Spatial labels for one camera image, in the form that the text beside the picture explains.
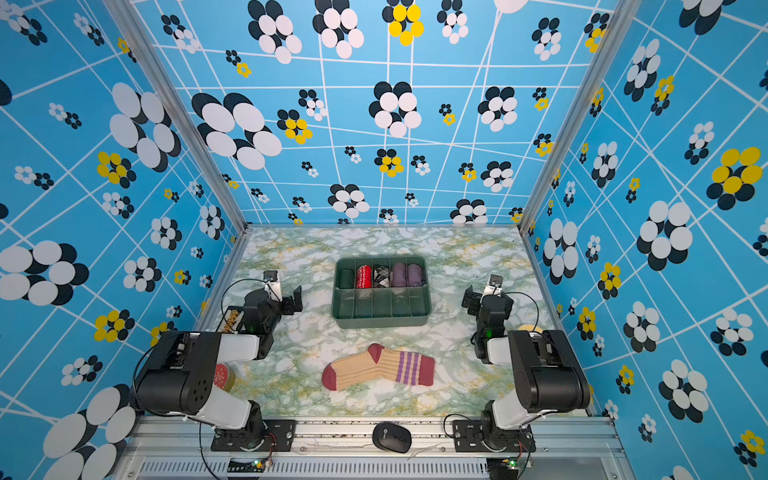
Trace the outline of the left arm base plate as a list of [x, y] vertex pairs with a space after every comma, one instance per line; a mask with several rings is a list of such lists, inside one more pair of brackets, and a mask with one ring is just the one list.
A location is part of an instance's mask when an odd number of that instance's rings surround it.
[[259, 420], [239, 430], [215, 429], [210, 449], [215, 452], [289, 452], [297, 421]]

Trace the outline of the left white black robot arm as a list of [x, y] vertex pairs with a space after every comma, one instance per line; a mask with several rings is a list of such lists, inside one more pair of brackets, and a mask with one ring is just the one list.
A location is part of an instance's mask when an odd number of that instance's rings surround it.
[[260, 407], [215, 384], [220, 364], [264, 359], [282, 317], [303, 310], [302, 288], [277, 298], [266, 285], [250, 292], [233, 333], [169, 331], [137, 365], [133, 391], [140, 409], [157, 416], [186, 416], [218, 430], [263, 435]]

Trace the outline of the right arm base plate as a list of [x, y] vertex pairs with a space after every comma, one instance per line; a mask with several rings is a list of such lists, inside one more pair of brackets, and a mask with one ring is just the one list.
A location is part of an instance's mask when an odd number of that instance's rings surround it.
[[448, 433], [458, 453], [533, 453], [536, 444], [530, 427], [504, 430], [492, 422], [452, 420]]

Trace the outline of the beige purple striped sock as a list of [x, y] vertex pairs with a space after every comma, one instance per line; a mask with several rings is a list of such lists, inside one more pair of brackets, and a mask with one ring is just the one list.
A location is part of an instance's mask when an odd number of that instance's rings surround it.
[[321, 383], [329, 391], [385, 379], [404, 385], [432, 386], [436, 360], [403, 350], [373, 343], [365, 351], [329, 363], [322, 372]]

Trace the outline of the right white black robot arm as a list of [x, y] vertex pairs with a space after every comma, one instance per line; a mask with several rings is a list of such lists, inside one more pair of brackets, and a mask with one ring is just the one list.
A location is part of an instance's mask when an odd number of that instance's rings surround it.
[[499, 284], [481, 292], [471, 287], [461, 306], [475, 318], [470, 343], [484, 364], [509, 366], [514, 390], [491, 401], [482, 413], [487, 437], [524, 430], [534, 420], [552, 413], [585, 409], [590, 402], [586, 376], [561, 330], [540, 331], [536, 325], [509, 330], [514, 301]]

